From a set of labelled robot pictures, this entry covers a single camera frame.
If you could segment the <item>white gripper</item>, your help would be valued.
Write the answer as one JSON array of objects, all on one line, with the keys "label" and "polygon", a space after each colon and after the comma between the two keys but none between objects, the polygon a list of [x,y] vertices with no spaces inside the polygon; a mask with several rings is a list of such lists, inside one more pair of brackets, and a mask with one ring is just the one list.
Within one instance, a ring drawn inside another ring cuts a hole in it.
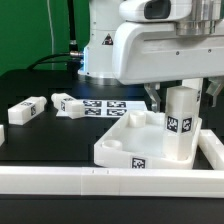
[{"label": "white gripper", "polygon": [[159,83],[210,77],[208,102],[224,88],[224,21],[206,36],[178,36],[172,23],[125,22],[113,40],[112,70],[121,83],[143,84],[151,109],[160,111]]}]

